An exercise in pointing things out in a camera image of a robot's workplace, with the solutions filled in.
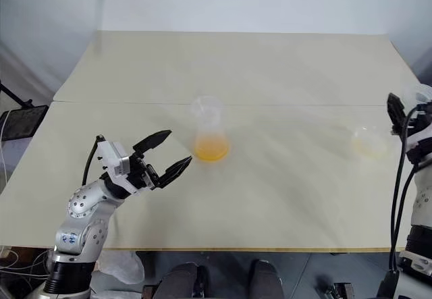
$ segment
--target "black cable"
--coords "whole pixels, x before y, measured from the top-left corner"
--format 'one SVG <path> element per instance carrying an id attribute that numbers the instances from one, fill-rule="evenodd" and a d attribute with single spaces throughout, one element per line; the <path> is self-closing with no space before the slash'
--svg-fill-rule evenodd
<path id="1" fill-rule="evenodd" d="M 405 162 L 406 139 L 408 137 L 408 126 L 409 126 L 410 119 L 411 119 L 411 117 L 415 111 L 416 111 L 416 107 L 410 110 L 410 112 L 408 113 L 408 115 L 406 116 L 406 118 L 404 120 L 404 125 L 402 126 L 402 132 L 401 132 L 401 134 L 402 134 L 401 135 L 402 148 L 400 151 L 398 172 L 396 174 L 396 181 L 395 181 L 395 185 L 394 185 L 393 201 L 391 204 L 391 217 L 390 217 L 390 242 L 391 242 L 391 244 L 394 243 L 396 205 L 398 202 L 400 179 L 402 177 L 402 170 L 404 168 L 404 162 Z M 391 255 L 389 256 L 389 269 L 392 271 L 394 270 L 394 258 Z"/>
<path id="2" fill-rule="evenodd" d="M 86 167 L 84 168 L 84 173 L 82 174 L 82 186 L 85 186 L 87 184 L 87 175 L 88 175 L 88 169 L 90 169 L 90 164 L 92 163 L 93 156 L 95 155 L 96 149 L 97 149 L 97 143 L 98 142 L 104 142 L 105 138 L 102 135 L 96 136 L 96 140 L 94 141 L 92 150 L 90 151 L 90 154 L 88 154 Z"/>
<path id="3" fill-rule="evenodd" d="M 418 170 L 419 170 L 419 167 L 417 164 L 412 167 L 410 175 L 407 177 L 407 179 L 405 181 L 404 188 L 402 189 L 402 193 L 400 195 L 398 218 L 396 219 L 396 227 L 394 230 L 394 239 L 393 239 L 393 242 L 391 243 L 391 249 L 390 249 L 390 257 L 392 258 L 391 261 L 393 262 L 393 271 L 395 271 L 396 267 L 397 267 L 397 264 L 396 264 L 396 242 L 398 241 L 400 222 L 402 220 L 402 212 L 404 211 L 405 197 L 406 197 L 406 193 L 408 191 L 408 187 L 411 183 L 411 180 L 414 177 L 414 174 Z"/>
<path id="4" fill-rule="evenodd" d="M 1 81 L 0 81 L 0 91 L 3 91 L 5 94 L 7 94 L 9 98 L 11 98 L 12 100 L 14 100 L 23 109 L 33 108 L 34 107 L 34 105 L 32 105 L 32 100 L 31 99 L 28 100 L 28 101 L 26 101 L 26 102 L 23 101 L 23 100 L 21 100 L 15 93 L 13 93 L 10 89 L 8 89 L 6 86 L 4 86 L 1 83 Z"/>
<path id="5" fill-rule="evenodd" d="M 86 167 L 84 168 L 84 174 L 82 175 L 82 186 L 85 186 L 87 184 L 87 175 L 88 175 L 88 169 L 90 169 L 90 163 L 92 163 L 93 156 L 95 155 L 97 148 L 97 140 L 94 141 L 92 150 L 90 151 L 90 154 L 88 154 Z"/>

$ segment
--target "tabletop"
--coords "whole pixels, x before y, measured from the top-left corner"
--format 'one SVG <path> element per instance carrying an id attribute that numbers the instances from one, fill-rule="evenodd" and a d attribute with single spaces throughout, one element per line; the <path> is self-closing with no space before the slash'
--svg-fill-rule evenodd
<path id="1" fill-rule="evenodd" d="M 383 105 L 413 84 L 385 35 L 100 31 L 54 100 Z"/>
<path id="2" fill-rule="evenodd" d="M 224 110 L 227 157 L 194 157 L 165 189 L 129 197 L 111 218 L 105 248 L 388 250 L 400 141 L 388 133 L 385 107 Z M 97 134 L 132 152 L 162 129 L 173 133 L 146 155 L 159 173 L 193 151 L 189 105 L 54 102 L 0 196 L 0 244 L 54 245 Z M 102 172 L 93 161 L 88 181 Z M 407 206 L 400 235 L 410 214 Z M 400 237 L 398 246 L 404 243 Z"/>

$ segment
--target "plastic beaker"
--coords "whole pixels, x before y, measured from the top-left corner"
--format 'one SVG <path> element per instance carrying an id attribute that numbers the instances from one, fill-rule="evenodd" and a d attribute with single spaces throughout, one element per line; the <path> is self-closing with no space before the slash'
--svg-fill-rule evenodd
<path id="1" fill-rule="evenodd" d="M 352 146 L 360 155 L 380 159 L 389 152 L 387 135 L 375 126 L 361 126 L 352 135 Z"/>
<path id="2" fill-rule="evenodd" d="M 402 89 L 402 103 L 405 106 L 405 114 L 419 103 L 428 103 L 432 100 L 432 87 L 417 83 L 405 86 Z"/>
<path id="3" fill-rule="evenodd" d="M 198 97 L 191 105 L 197 131 L 195 154 L 205 161 L 218 161 L 227 155 L 230 144 L 222 124 L 222 102 L 212 96 Z"/>

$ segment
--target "cable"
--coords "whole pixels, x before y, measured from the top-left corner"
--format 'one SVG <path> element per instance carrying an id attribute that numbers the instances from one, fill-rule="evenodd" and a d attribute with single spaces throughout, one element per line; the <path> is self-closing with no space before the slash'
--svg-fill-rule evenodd
<path id="1" fill-rule="evenodd" d="M 395 218 L 396 218 L 396 205 L 398 202 L 398 194 L 399 194 L 399 186 L 400 186 L 400 179 L 402 177 L 402 170 L 404 168 L 404 161 L 405 161 L 405 153 L 406 153 L 406 139 L 408 137 L 408 126 L 410 119 L 414 112 L 416 111 L 417 107 L 414 107 L 408 112 L 408 115 L 405 117 L 404 124 L 402 126 L 402 132 L 401 132 L 401 140 L 402 140 L 402 148 L 400 151 L 400 158 L 399 158 L 399 166 L 398 166 L 398 172 L 396 174 L 396 181 L 394 185 L 394 193 L 393 193 L 393 201 L 391 204 L 391 217 L 390 217 L 390 242 L 391 244 L 394 243 L 394 231 L 395 231 Z M 390 255 L 389 256 L 389 269 L 394 271 L 394 267 L 396 267 L 396 263 L 394 262 L 395 258 Z"/>
<path id="2" fill-rule="evenodd" d="M 49 274 L 29 274 L 29 273 L 21 273 L 21 272 L 13 272 L 13 271 L 5 271 L 5 270 L 1 270 L 0 273 L 23 275 L 24 277 L 34 277 L 34 278 L 38 278 L 38 277 L 47 278 L 49 276 Z"/>
<path id="3" fill-rule="evenodd" d="M 30 287 L 30 292 L 31 291 L 33 291 L 33 287 L 32 287 L 32 284 L 30 283 L 30 281 L 28 281 L 25 277 L 23 277 L 22 275 L 19 275 L 19 277 L 20 277 L 20 279 L 23 279 L 27 284 L 28 284 L 28 286 Z"/>
<path id="4" fill-rule="evenodd" d="M 46 250 L 46 251 L 44 251 L 44 252 L 42 252 L 42 253 L 40 253 L 34 260 L 33 260 L 33 262 L 32 262 L 32 264 L 31 265 L 28 265 L 27 267 L 11 267 L 12 265 L 9 265 L 8 267 L 0 267 L 0 269 L 7 269 L 7 270 L 25 270 L 25 269 L 30 269 L 30 274 L 32 273 L 32 269 L 33 269 L 33 267 L 35 267 L 35 266 L 37 266 L 37 265 L 40 265 L 41 263 L 44 263 L 44 261 L 40 261 L 40 262 L 37 262 L 36 263 L 36 261 L 38 260 L 38 258 L 42 255 L 42 254 L 45 254 L 46 252 L 48 252 L 48 250 Z"/>
<path id="5" fill-rule="evenodd" d="M 1 126 L 1 132 L 0 132 L 0 153 L 1 153 L 1 161 L 3 163 L 3 169 L 5 170 L 5 181 L 7 184 L 7 172 L 6 172 L 6 163 L 5 163 L 5 157 L 3 156 L 3 147 L 2 147 L 2 143 L 3 143 L 3 131 L 5 129 L 5 125 L 6 125 L 6 121 L 7 118 L 9 117 L 9 114 L 11 113 L 11 110 L 9 110 L 7 112 L 5 121 L 3 121 L 3 125 Z"/>
<path id="6" fill-rule="evenodd" d="M 35 267 L 37 264 L 35 264 L 35 262 L 42 256 L 44 255 L 46 252 L 48 252 L 48 250 L 44 250 L 43 252 L 39 253 L 38 256 L 36 256 L 36 258 L 33 260 L 33 264 L 30 267 L 30 274 L 32 274 L 33 272 L 33 267 Z"/>
<path id="7" fill-rule="evenodd" d="M 396 270 L 396 242 L 398 241 L 398 236 L 399 236 L 399 229 L 400 229 L 400 222 L 402 220 L 402 212 L 404 211 L 404 203 L 405 203 L 405 197 L 406 197 L 406 193 L 408 191 L 408 187 L 411 183 L 412 178 L 414 177 L 414 174 L 418 171 L 418 165 L 414 165 L 411 169 L 410 175 L 407 177 L 406 181 L 405 181 L 405 185 L 404 188 L 402 189 L 402 193 L 400 195 L 400 203 L 399 203 L 399 209 L 398 209 L 398 218 L 396 220 L 396 227 L 394 230 L 394 239 L 393 242 L 391 243 L 391 249 L 390 249 L 390 257 L 391 257 L 391 261 L 393 263 L 393 270 Z"/>
<path id="8" fill-rule="evenodd" d="M 98 142 L 104 142 L 105 138 L 102 135 L 96 136 L 96 140 L 94 141 L 93 147 L 90 151 L 90 154 L 88 154 L 86 167 L 84 168 L 84 173 L 82 175 L 82 186 L 85 186 L 87 184 L 87 175 L 88 175 L 88 169 L 90 169 L 90 164 L 92 163 L 93 156 L 95 155 L 96 149 L 97 149 L 97 143 Z"/>
<path id="9" fill-rule="evenodd" d="M 43 269 L 45 270 L 46 274 L 49 274 L 48 270 L 47 270 L 47 264 L 46 262 L 49 260 L 49 255 L 48 255 L 49 250 L 47 250 L 47 253 L 45 255 L 45 258 L 43 259 L 44 265 L 43 265 Z"/>
<path id="10" fill-rule="evenodd" d="M 9 250 L 9 252 L 12 253 L 13 255 L 15 255 L 15 261 L 6 267 L 0 266 L 0 270 L 10 268 L 11 266 L 15 265 L 18 262 L 18 260 L 20 259 L 20 256 L 14 250 Z"/>
<path id="11" fill-rule="evenodd" d="M 93 156 L 95 155 L 97 148 L 97 140 L 94 141 L 92 150 L 90 151 L 90 154 L 88 154 L 86 167 L 84 168 L 84 174 L 82 175 L 82 186 L 85 186 L 87 184 L 87 175 L 88 175 L 88 169 L 90 169 L 90 163 L 92 162 Z"/>

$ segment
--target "measuring cup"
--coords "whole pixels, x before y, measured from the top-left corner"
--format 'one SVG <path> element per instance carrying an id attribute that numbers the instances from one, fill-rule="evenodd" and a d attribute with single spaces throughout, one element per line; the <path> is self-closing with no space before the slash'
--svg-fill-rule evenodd
<path id="1" fill-rule="evenodd" d="M 227 155 L 230 144 L 222 124 L 222 102 L 212 96 L 201 96 L 191 104 L 196 118 L 195 154 L 204 161 L 218 161 Z"/>

